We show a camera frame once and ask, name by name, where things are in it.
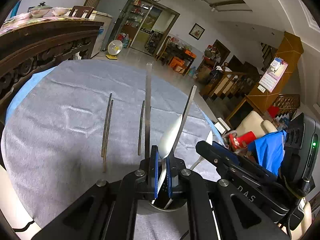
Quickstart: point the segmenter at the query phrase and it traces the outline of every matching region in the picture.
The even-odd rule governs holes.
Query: screw
[[[107,184],[107,181],[104,180],[104,179],[98,179],[97,182],[96,182],[96,185],[98,187],[104,187],[106,184]]]
[[[191,174],[191,170],[189,170],[189,169],[183,169],[183,170],[181,171],[181,174],[182,174],[183,176],[189,176],[189,175]]]
[[[220,179],[219,180],[219,185],[223,186],[223,187],[226,187],[226,186],[229,185],[229,181],[227,181],[226,179]]]
[[[136,176],[138,176],[138,177],[142,177],[143,175],[144,175],[144,170],[136,170],[135,172],[134,172],[134,174],[136,175]]]

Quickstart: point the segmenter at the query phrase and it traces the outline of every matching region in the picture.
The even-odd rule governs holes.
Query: spoon
[[[212,145],[212,141],[213,141],[213,135],[212,135],[212,131],[209,132],[207,139],[205,140],[207,143],[209,143],[210,145]],[[199,159],[190,167],[190,170],[193,171],[193,169],[204,160],[204,158],[202,156],[199,157]]]
[[[169,153],[171,152],[172,146],[178,135],[181,122],[182,122],[182,115],[179,115],[177,120],[169,127],[169,129],[167,129],[164,132],[159,142],[158,152],[159,152],[159,157],[161,159],[162,171],[158,180],[158,193],[166,177],[167,165],[166,165],[165,159],[166,157],[168,157]]]

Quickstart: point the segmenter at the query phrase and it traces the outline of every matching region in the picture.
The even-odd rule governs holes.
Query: gray tablecloth
[[[99,178],[117,181],[139,167],[140,111],[145,98],[144,70],[116,61],[61,63],[26,96],[7,121],[1,150],[13,187],[31,217],[44,227]],[[109,94],[114,99],[102,173],[101,144]],[[152,77],[151,145],[183,113],[187,95]],[[210,126],[193,104],[175,155],[190,167],[195,145]],[[195,168],[204,178],[219,175],[206,160]],[[186,208],[137,215],[135,239],[179,239],[188,230]]]

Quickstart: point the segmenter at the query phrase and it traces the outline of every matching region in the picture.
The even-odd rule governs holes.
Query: framed picture
[[[195,25],[192,27],[192,29],[191,29],[191,31],[189,32],[189,34],[190,34],[192,37],[194,37],[194,38],[196,38],[197,40],[199,40],[203,32],[204,32],[204,28],[202,28],[199,24],[195,24]]]

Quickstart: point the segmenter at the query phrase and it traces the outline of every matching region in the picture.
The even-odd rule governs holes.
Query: blue pipe
[[[17,12],[18,12],[18,8],[19,8],[19,6],[20,6],[20,3],[21,3],[21,0],[16,3],[16,5],[14,6],[14,8],[13,8],[12,11],[11,11],[10,18],[17,15]]]

